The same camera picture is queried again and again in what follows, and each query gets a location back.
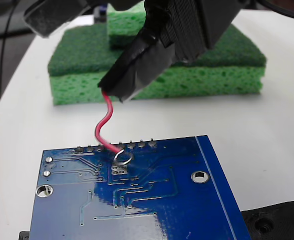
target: pin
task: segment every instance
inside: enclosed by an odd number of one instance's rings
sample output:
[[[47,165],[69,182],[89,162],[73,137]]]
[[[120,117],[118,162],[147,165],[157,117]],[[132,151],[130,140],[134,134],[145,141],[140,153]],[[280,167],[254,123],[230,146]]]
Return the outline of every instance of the pin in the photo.
[[[140,140],[140,142],[138,143],[138,147],[143,148],[146,144]]]
[[[154,147],[157,145],[157,142],[154,141],[153,139],[150,140],[150,142],[148,143],[149,146]]]
[[[94,150],[94,147],[93,147],[93,146],[90,146],[90,145],[89,145],[89,146],[87,147],[87,152],[92,153],[93,150]]]
[[[127,147],[128,147],[129,149],[133,149],[135,146],[136,146],[136,145],[135,145],[132,141],[130,141],[130,143],[128,143],[128,145],[127,145]]]

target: table surface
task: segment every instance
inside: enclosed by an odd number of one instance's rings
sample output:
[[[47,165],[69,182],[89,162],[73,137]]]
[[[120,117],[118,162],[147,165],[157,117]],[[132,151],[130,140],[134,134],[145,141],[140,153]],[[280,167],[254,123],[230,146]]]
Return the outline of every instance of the table surface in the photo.
[[[294,201],[294,19],[243,10],[234,24],[268,58],[261,95],[117,102],[102,135],[112,143],[208,135],[240,210]],[[0,240],[30,229],[43,150],[97,144],[105,104],[52,105],[47,64],[62,35],[35,38],[0,102]]]

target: black plastic part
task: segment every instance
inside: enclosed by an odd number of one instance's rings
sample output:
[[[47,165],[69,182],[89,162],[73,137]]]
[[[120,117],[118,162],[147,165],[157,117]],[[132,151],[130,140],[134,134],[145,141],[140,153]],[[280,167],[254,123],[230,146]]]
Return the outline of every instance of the black plastic part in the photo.
[[[294,201],[241,213],[252,240],[294,240]]]
[[[245,6],[240,0],[197,0],[207,47],[212,49]]]
[[[47,38],[64,23],[70,22],[90,8],[111,3],[116,10],[127,10],[140,0],[38,0],[25,12],[26,24]]]
[[[29,231],[21,231],[19,234],[19,240],[29,240]]]

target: blue circuit board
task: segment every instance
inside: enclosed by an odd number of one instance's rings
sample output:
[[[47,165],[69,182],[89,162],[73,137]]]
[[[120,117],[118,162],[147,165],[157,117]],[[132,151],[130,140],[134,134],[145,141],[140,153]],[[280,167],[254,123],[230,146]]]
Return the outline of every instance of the blue circuit board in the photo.
[[[30,240],[249,240],[207,136],[45,150]]]

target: green sponge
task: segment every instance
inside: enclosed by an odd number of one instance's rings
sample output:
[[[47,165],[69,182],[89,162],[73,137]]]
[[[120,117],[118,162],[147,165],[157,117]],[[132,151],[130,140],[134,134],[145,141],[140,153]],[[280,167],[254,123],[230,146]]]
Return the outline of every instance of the green sponge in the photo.
[[[109,4],[107,14],[109,44],[112,48],[123,48],[133,40],[145,22],[144,1],[126,11],[116,11]]]
[[[110,50],[104,23],[66,31],[48,70],[55,105],[103,101],[97,84],[122,50]],[[214,50],[167,69],[135,99],[257,94],[266,58],[231,26]]]

